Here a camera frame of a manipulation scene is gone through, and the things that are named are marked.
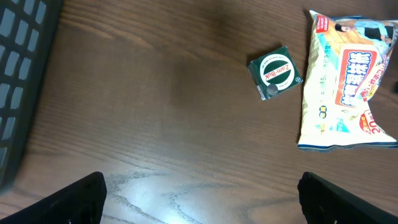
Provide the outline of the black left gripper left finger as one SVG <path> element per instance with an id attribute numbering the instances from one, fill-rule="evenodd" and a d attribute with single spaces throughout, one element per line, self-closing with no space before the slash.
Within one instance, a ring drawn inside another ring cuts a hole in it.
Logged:
<path id="1" fill-rule="evenodd" d="M 93 172 L 1 219 L 1 224 L 100 224 L 106 195 L 104 175 Z"/>

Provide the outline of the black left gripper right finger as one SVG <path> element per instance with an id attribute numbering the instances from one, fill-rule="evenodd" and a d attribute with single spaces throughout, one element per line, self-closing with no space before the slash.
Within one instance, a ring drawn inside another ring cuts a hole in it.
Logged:
<path id="1" fill-rule="evenodd" d="M 397 223 L 397 217 L 332 184 L 304 172 L 297 186 L 307 223 Z"/>

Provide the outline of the dark green Zam-Buk box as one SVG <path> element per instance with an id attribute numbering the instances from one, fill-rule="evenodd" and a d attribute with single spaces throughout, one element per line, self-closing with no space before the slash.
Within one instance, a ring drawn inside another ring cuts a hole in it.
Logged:
<path id="1" fill-rule="evenodd" d="M 286 46 L 250 61 L 247 68 L 262 100 L 273 98 L 303 82 Z"/>

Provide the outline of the large orange white snack bag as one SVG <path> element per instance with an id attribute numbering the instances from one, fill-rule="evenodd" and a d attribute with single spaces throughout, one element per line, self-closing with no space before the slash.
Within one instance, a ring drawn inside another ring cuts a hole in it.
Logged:
<path id="1" fill-rule="evenodd" d="M 313 24 L 298 148 L 396 148 L 397 140 L 375 122 L 369 101 L 397 42 L 397 20 L 309 14 Z"/>

